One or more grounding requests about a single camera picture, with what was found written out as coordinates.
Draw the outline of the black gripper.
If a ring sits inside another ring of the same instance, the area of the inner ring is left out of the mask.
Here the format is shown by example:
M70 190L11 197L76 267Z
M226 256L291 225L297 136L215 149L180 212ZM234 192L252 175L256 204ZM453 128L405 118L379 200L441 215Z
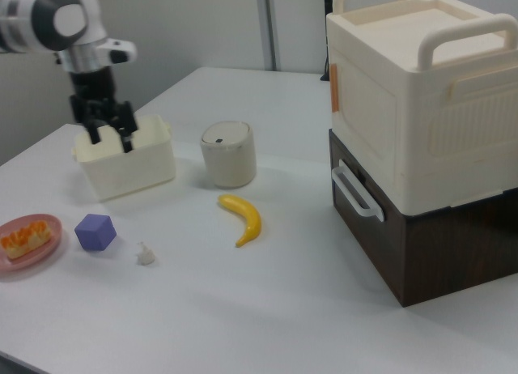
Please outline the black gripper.
M70 97L74 119L90 136L93 145L101 141L99 128L109 125L118 132L125 153L133 148L136 131L134 111L129 101L116 100L116 86L110 67L88 73L69 73L74 94Z

